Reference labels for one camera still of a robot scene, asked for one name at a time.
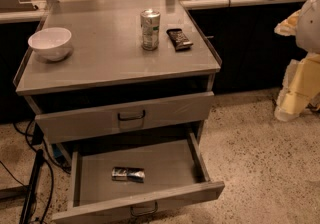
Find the yellow taped gripper finger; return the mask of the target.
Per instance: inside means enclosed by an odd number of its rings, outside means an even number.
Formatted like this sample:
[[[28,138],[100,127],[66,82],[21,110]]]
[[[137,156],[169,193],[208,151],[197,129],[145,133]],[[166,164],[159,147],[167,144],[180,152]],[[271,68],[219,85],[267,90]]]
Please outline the yellow taped gripper finger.
[[[320,93],[320,55],[308,53],[301,61],[291,60],[276,101],[274,116],[280,121],[297,118]]]

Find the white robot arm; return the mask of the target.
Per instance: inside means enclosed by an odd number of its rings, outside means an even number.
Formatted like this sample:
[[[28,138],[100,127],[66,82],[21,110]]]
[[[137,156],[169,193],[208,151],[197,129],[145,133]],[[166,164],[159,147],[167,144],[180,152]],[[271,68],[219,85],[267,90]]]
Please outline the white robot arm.
[[[297,118],[320,93],[320,0],[307,0],[301,9],[278,23],[276,34],[294,36],[307,55],[292,59],[286,68],[274,116],[280,121]]]

